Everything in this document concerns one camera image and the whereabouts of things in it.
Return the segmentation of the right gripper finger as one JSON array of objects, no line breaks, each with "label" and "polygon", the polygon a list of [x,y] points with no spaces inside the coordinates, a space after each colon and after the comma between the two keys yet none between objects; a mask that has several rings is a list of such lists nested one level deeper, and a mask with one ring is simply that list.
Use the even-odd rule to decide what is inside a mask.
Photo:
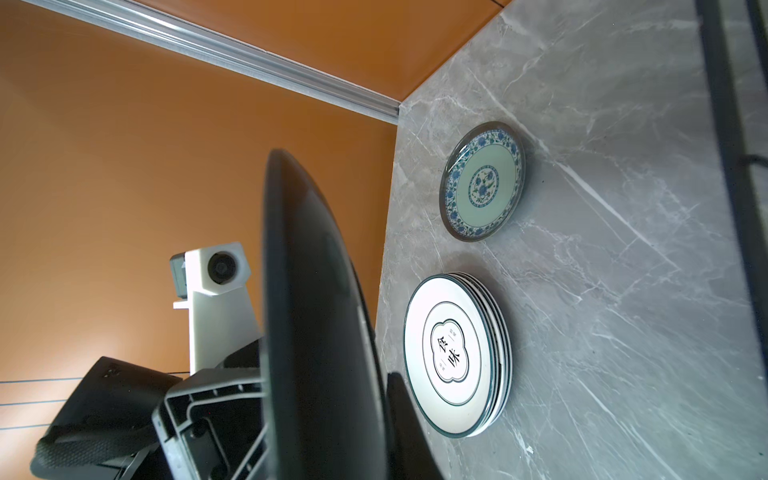
[{"label": "right gripper finger", "polygon": [[391,431],[390,478],[442,479],[399,373],[387,375],[386,399]]}]

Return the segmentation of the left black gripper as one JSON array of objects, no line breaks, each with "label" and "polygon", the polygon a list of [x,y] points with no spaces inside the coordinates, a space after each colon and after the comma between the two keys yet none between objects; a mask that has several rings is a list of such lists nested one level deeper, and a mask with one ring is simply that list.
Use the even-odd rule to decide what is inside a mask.
[{"label": "left black gripper", "polygon": [[258,342],[187,379],[100,358],[38,440],[41,479],[264,479]]}]

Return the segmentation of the black small plate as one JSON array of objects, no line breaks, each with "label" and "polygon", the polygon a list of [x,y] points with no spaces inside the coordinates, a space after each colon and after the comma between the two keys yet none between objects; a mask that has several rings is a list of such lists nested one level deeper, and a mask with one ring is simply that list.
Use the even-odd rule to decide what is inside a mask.
[{"label": "black small plate", "polygon": [[277,479],[386,479],[387,426],[370,323],[319,187],[270,152],[262,242],[270,472]]}]

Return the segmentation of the white plate green rim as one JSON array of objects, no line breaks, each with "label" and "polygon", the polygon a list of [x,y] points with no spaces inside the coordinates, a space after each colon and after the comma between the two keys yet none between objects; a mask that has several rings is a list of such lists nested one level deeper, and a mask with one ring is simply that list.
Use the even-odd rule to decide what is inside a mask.
[{"label": "white plate green rim", "polygon": [[494,310],[496,323],[500,329],[500,334],[502,337],[501,342],[504,349],[504,357],[507,365],[507,373],[503,383],[503,386],[504,386],[503,395],[497,405],[497,412],[493,418],[493,420],[497,420],[502,415],[511,393],[512,379],[513,379],[512,343],[511,343],[511,338],[507,328],[507,324],[505,322],[505,318],[499,304],[491,294],[490,290],[482,282],[477,281],[477,283],[481,288],[481,290],[484,292],[486,299],[489,301],[491,307]]}]

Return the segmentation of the grey-green patterned small plate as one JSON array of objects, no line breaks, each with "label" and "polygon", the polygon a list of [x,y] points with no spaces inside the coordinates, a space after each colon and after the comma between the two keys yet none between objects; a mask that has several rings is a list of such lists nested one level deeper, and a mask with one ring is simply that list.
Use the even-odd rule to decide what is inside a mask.
[{"label": "grey-green patterned small plate", "polygon": [[478,242],[498,231],[521,200],[526,168],[522,142],[511,126],[490,121],[470,130],[441,176],[439,209],[449,234]]}]

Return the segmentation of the black wire dish rack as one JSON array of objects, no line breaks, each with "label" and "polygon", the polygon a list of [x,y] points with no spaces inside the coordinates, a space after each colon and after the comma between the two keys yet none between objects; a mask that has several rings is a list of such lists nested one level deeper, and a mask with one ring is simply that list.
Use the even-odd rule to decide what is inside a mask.
[{"label": "black wire dish rack", "polygon": [[697,1],[695,9],[723,176],[759,350],[762,362],[766,363],[767,243],[752,169],[765,168],[767,158],[747,151],[720,4]]}]

